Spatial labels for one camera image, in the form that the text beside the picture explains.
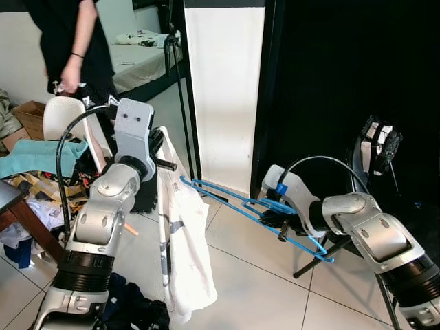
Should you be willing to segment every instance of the blue tag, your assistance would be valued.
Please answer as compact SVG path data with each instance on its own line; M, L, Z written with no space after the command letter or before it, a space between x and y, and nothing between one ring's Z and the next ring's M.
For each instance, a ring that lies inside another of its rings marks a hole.
M284 184L278 184L276 186L276 192L280 195L286 195L287 192L287 186Z

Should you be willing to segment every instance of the black wristband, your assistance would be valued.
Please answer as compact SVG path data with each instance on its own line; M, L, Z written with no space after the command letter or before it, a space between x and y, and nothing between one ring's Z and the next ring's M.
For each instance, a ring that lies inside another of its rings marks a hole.
M84 59L84 56L81 56L80 54L77 54L77 53L71 53L72 55L75 55L75 56L77 56L77 57L80 57L80 58L82 58L82 59Z

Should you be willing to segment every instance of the person's arm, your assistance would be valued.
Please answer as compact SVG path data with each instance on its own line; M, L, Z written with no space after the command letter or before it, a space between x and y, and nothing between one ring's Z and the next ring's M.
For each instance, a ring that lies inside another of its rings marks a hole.
M82 58L87 52L87 48L89 48L96 17L98 17L98 13L96 12L94 0L82 0L79 4L72 54L61 74L65 90L69 93L75 93L80 83Z

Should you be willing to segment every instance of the cardboard box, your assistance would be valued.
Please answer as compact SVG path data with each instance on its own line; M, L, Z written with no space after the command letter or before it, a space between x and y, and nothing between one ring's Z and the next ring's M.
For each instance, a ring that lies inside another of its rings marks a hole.
M2 142L7 148L7 150L9 152L12 152L17 141L24 139L30 140L30 136L28 135L28 132L25 129L19 129L17 132L2 139Z
M44 108L43 103L30 101L13 109L15 116L20 120L32 140L44 140Z

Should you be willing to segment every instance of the floor tile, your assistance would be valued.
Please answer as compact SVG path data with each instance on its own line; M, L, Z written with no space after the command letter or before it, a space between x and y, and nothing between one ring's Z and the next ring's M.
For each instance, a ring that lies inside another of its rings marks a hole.
M301 329L307 290L213 247L210 258L218 299L177 329Z
M220 210L221 203L209 197L203 197L203 201L209 204L208 216L206 217L206 227L208 228Z
M28 330L36 319L44 292L40 292L28 306L5 328L5 330Z
M186 79L181 80L182 92L184 96L185 110L188 111L188 92L186 88ZM179 88L177 82L164 90L162 93L157 94L154 98L147 102L154 108L153 126L174 126L182 127L182 109L180 107Z
M151 211L151 213L144 213L139 214L142 217L149 218L150 220L153 220L154 222L159 222L159 215L157 213L157 207Z
M374 318L391 323L374 273L364 259L346 250L335 254L335 263L321 263L315 267L311 290ZM406 322L401 322L401 328L411 329Z
M137 214L130 214L126 219L139 236L124 230L113 271L139 285L147 298L163 300L159 224Z
M43 291L44 292L47 292L48 291L48 289L50 288L50 285L52 284L52 281L50 281L44 288L43 288Z
M302 330L393 330L383 322L330 301L313 292L307 302Z
M206 232L209 245L237 256L288 281L308 288L311 272L299 279L294 271L312 260L312 256L291 243L280 242L277 236L237 211L222 206ZM314 248L306 237L295 237L308 248Z
M37 255L34 255L31 258L30 266L22 269L19 269L18 265L5 255L3 246L0 247L0 256L14 268L19 270L20 273L38 285L40 289L44 288L56 274L56 263L49 256L41 259Z
M40 289L0 258L0 329L40 292Z

